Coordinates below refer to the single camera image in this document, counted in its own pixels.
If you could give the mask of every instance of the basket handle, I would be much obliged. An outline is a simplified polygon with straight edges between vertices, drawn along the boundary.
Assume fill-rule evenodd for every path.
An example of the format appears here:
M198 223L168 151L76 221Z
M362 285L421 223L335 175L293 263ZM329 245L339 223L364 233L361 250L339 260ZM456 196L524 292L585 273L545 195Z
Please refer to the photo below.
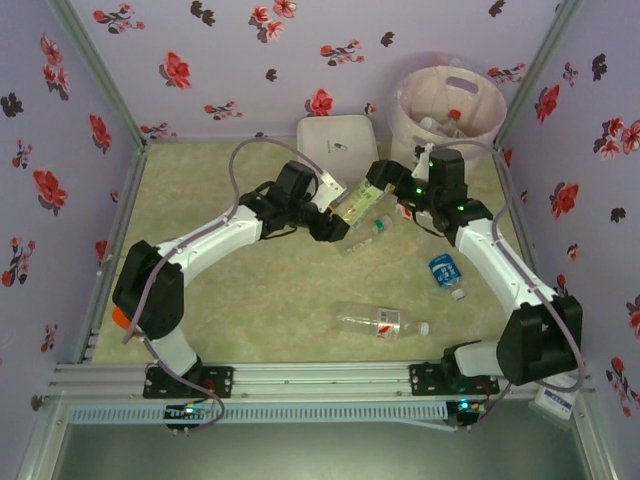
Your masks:
M476 85L475 83L465 78L453 77L453 76L447 77L447 79L445 80L445 83L450 87L460 88L474 95L478 93L478 91L480 90L478 88L478 85Z

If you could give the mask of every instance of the wallpaper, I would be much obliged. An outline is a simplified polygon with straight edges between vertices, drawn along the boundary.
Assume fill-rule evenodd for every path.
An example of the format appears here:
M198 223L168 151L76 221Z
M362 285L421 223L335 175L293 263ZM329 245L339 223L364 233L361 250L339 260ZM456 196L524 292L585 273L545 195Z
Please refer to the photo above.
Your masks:
M311 115L366 113L436 53L511 99L558 0L71 0L151 140L292 136Z
M638 18L638 3L588 2L507 145L541 275L584 308L623 478L640 471Z
M40 0L0 16L0 477L13 479L56 363L72 361L128 133Z

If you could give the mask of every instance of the enclosure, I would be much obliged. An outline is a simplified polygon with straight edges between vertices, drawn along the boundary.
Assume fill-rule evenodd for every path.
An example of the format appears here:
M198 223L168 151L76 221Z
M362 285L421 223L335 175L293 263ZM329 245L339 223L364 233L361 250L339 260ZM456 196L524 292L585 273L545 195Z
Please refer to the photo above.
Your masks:
M640 6L5 3L3 478L205 478L216 469L235 478L634 478ZM490 141L512 190L483 155L467 164L469 196L494 214L513 197L506 239L558 297L583 308L588 377L571 421L558 426L528 408L539 389L530 383L462 437L443 421L452 405L487 403L486 386L415 394L413 366L438 364L455 345L497 341L508 318L474 264L403 218L387 195L375 215L388 214L393 227L362 251L341 256L301 228L233 251L185 289L185 337L205 365L233 373L220 424L170 443L167 405L184 400L143 397L153 358L141 342L123 344L111 320L127 252L224 212L234 194L229 157L247 138L300 148L300 120L360 115L375 132L373 155L397 157L392 92L443 61L481 74L508 108ZM362 147L332 135L324 161ZM247 145L235 163L240 192L275 180L292 158L273 144ZM369 166L334 162L323 166L353 178ZM427 268L441 253L463 273L462 301ZM380 341L337 331L338 301L402 309L428 321L429 335ZM451 452L472 460L458 464ZM155 456L155 470L141 471L137 454Z

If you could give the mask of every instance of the orange part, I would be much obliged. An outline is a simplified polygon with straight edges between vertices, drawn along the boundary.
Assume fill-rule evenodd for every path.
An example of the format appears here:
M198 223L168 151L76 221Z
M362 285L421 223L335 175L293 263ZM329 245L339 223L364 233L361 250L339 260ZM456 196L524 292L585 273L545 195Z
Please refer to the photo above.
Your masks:
M131 325L131 320L129 320L124 312L118 307L113 309L111 318L113 318L113 321L116 322L118 326L124 328L125 330L127 330L129 328L129 325Z

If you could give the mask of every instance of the label sticker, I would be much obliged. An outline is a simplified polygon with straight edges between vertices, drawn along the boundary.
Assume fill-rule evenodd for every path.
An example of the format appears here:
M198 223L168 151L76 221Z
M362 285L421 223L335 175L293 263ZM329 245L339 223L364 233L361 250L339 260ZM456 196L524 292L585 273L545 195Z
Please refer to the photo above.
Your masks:
M400 333L400 311L378 309L378 338L397 338Z

